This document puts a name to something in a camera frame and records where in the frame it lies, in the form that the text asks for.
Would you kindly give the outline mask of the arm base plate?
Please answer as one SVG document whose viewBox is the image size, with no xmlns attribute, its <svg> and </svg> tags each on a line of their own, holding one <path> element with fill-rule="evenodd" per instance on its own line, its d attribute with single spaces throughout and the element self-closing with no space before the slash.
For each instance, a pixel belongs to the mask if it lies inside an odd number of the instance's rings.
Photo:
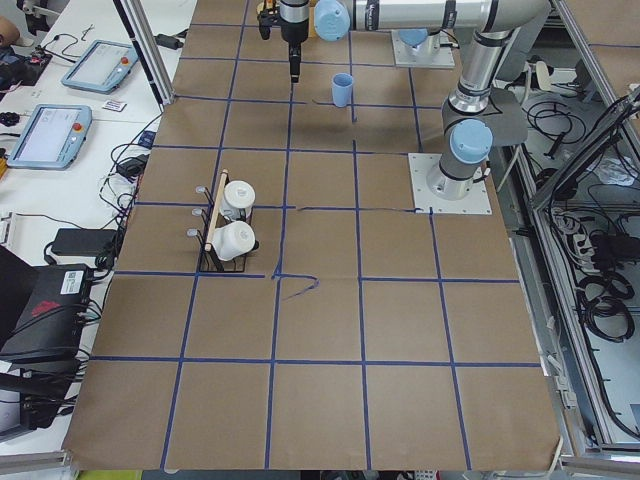
<svg viewBox="0 0 640 480">
<path fill-rule="evenodd" d="M 409 153 L 414 209 L 424 214 L 491 215 L 492 208 L 478 166 L 466 180 L 453 180 L 440 169 L 440 154 Z"/>
<path fill-rule="evenodd" d="M 398 67 L 453 69 L 456 43 L 444 31 L 427 29 L 392 30 L 394 61 Z"/>
</svg>

